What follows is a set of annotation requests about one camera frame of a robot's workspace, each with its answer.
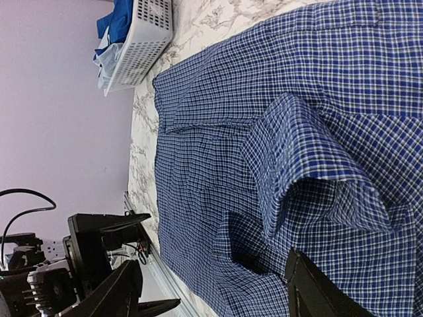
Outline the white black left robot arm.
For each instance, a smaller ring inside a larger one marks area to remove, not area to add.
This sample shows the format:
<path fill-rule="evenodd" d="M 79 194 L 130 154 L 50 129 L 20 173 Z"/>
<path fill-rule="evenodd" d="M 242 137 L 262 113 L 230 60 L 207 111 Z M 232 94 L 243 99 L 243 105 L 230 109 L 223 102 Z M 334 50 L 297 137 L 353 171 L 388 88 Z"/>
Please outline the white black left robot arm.
<path fill-rule="evenodd" d="M 17 247 L 11 269 L 1 272 L 1 315 L 160 316 L 175 309 L 180 299 L 139 301 L 138 260 L 129 258 L 114 269 L 108 258 L 132 242 L 147 255 L 150 240 L 141 222 L 148 218 L 147 213 L 71 216 L 62 259 L 39 258 L 41 241 L 32 233 L 6 237 Z"/>

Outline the blue checked shirt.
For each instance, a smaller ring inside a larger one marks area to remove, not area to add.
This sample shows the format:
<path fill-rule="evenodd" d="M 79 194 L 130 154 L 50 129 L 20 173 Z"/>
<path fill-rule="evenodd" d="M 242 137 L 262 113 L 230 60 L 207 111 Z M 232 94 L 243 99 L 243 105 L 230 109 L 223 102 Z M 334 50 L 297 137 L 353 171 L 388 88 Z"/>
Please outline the blue checked shirt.
<path fill-rule="evenodd" d="M 219 316 L 287 316 L 289 251 L 422 315 L 422 2 L 331 1 L 158 75 L 163 261 Z"/>

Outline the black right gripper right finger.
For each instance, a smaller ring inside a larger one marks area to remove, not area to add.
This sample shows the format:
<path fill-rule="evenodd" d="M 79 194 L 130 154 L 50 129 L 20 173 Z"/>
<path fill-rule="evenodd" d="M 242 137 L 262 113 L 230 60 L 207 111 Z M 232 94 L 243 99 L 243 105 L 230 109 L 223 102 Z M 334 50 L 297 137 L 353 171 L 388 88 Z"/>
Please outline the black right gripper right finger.
<path fill-rule="evenodd" d="M 371 316 L 344 294 L 303 252 L 292 248 L 285 268 L 289 315 Z"/>

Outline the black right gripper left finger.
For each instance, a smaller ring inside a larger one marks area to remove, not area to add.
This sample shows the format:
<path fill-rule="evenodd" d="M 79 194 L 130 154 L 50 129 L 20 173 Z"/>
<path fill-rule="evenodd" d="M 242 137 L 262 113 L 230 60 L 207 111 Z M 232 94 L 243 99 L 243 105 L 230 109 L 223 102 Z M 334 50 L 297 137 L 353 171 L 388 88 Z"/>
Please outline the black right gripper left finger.
<path fill-rule="evenodd" d="M 139 316 L 143 277 L 137 261 L 126 260 L 65 316 Z"/>

